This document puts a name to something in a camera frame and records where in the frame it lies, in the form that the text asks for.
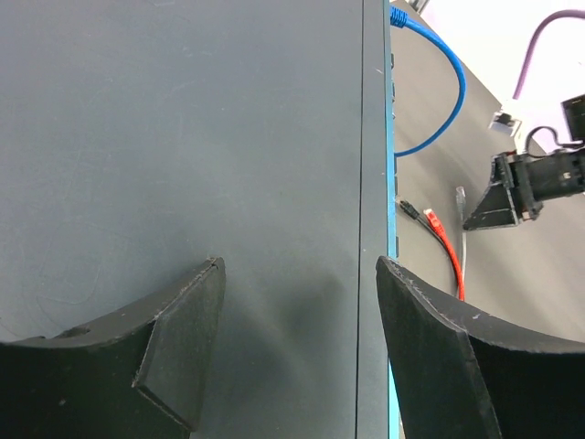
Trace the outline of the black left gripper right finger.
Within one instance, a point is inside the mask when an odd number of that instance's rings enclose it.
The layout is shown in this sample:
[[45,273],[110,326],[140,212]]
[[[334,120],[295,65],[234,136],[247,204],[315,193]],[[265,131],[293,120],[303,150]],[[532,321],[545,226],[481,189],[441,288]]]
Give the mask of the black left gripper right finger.
[[584,345],[521,327],[377,261],[408,438],[581,438]]

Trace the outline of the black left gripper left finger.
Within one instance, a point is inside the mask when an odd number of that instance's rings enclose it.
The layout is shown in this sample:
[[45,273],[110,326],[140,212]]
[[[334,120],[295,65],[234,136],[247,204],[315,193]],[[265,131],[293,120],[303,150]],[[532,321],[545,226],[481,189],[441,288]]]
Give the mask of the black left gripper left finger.
[[226,268],[179,281],[53,338],[1,346],[4,438],[187,438],[200,424]]

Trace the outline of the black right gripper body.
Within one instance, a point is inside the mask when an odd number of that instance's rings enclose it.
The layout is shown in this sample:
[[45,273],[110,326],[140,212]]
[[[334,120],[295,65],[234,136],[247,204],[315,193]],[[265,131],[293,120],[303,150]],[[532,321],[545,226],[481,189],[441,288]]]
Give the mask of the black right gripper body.
[[558,150],[540,158],[502,153],[494,158],[493,180],[512,180],[518,218],[535,220],[544,202],[584,191],[584,151]]

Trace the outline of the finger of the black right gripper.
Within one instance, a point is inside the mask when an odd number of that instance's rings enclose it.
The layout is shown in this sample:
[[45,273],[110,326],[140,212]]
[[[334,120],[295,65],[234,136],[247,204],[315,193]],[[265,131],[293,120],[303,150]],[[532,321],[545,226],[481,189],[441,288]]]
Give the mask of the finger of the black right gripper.
[[464,230],[488,230],[515,227],[519,224],[514,201],[515,183],[491,181],[480,201],[463,223]]

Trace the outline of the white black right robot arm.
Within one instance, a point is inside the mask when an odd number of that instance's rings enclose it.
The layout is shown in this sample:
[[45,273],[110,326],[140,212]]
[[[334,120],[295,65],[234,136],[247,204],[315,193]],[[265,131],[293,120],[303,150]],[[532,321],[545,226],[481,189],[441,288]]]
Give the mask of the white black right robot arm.
[[562,103],[569,144],[549,155],[504,152],[492,158],[488,187],[465,219],[465,231],[513,227],[536,220],[543,203],[584,191],[584,97]]

